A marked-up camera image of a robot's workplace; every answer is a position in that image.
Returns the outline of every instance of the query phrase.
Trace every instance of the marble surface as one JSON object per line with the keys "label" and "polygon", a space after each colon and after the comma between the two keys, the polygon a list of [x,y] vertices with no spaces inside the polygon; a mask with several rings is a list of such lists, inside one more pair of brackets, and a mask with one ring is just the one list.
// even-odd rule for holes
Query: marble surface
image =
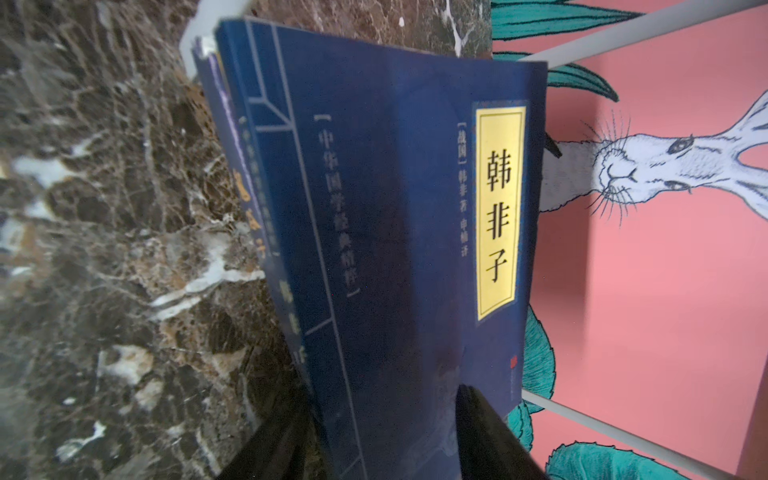
{"label": "marble surface", "polygon": [[[461,56],[489,56],[489,7],[253,3],[287,25]],[[212,478],[299,388],[200,89],[181,74],[194,9],[2,9],[0,478]]]}

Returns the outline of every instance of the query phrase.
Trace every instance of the blue book cover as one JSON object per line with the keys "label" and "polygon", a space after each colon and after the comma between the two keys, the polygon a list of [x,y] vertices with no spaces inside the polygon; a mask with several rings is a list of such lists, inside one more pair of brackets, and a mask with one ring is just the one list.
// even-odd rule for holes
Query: blue book cover
{"label": "blue book cover", "polygon": [[521,401],[546,64],[222,22],[197,67],[335,478],[458,478]]}

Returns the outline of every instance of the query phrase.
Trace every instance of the white rabbit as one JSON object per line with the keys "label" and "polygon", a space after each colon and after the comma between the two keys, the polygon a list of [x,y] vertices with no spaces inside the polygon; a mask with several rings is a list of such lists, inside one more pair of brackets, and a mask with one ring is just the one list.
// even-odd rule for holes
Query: white rabbit
{"label": "white rabbit", "polygon": [[761,144],[768,144],[768,91],[731,129],[709,137],[561,142],[561,158],[545,151],[540,210],[594,191],[626,208],[666,190],[712,187],[738,195],[768,219],[768,170],[739,162],[741,152]]}

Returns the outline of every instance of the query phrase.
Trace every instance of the pink wall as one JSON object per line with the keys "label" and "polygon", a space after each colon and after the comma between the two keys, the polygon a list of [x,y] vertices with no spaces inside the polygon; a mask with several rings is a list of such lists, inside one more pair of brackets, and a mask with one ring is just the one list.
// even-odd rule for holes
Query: pink wall
{"label": "pink wall", "polygon": [[[650,12],[676,2],[578,3]],[[768,5],[581,61],[621,101],[551,88],[548,132],[582,141],[581,122],[611,111],[631,117],[631,134],[725,131],[768,90],[767,25]],[[768,145],[740,160],[768,169]],[[531,304],[557,360],[553,400],[735,472],[768,354],[768,220],[735,194],[699,187],[630,207],[619,228],[615,212],[588,216],[593,199],[540,219]],[[537,458],[593,441],[577,429],[564,438],[548,415],[534,415]]]}

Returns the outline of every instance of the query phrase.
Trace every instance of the yellow title label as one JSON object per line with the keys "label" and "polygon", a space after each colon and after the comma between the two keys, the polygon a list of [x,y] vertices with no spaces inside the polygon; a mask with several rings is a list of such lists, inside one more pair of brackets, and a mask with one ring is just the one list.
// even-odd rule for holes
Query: yellow title label
{"label": "yellow title label", "polygon": [[515,299],[525,107],[475,113],[478,320]]}

